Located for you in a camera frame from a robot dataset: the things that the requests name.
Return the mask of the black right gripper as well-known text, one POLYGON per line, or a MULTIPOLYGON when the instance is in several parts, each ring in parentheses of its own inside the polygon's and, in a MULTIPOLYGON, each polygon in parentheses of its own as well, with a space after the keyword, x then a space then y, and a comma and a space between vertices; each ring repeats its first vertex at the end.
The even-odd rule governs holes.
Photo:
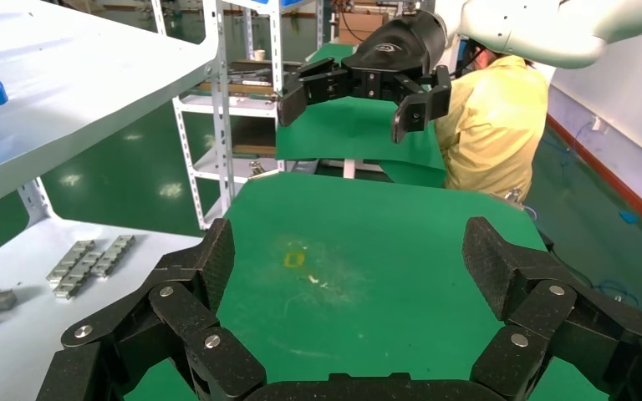
POLYGON ((391 140, 399 144, 449 111, 451 75, 445 65, 436 67, 445 45, 445 24, 434 13, 392 19, 343 58, 343 67, 324 58, 292 72, 276 102, 278 123, 289 126, 308 106, 348 95, 392 101, 398 108, 391 140))

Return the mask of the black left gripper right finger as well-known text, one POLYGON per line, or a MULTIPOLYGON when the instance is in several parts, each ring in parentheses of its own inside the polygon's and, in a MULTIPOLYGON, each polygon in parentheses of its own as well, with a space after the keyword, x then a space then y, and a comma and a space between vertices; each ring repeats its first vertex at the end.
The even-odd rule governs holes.
POLYGON ((470 379, 505 400, 529 398, 554 359, 612 400, 642 400, 642 311, 581 284, 546 251, 466 223, 463 260, 502 328, 470 379))

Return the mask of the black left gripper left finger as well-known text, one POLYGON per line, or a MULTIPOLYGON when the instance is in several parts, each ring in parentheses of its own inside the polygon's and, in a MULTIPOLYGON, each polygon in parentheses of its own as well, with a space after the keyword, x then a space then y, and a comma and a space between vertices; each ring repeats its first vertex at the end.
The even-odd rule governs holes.
POLYGON ((39 400, 121 400, 168 360, 200 400, 244 400, 266 371, 217 318, 235 258, 232 224, 165 254, 131 294, 67 328, 39 400))

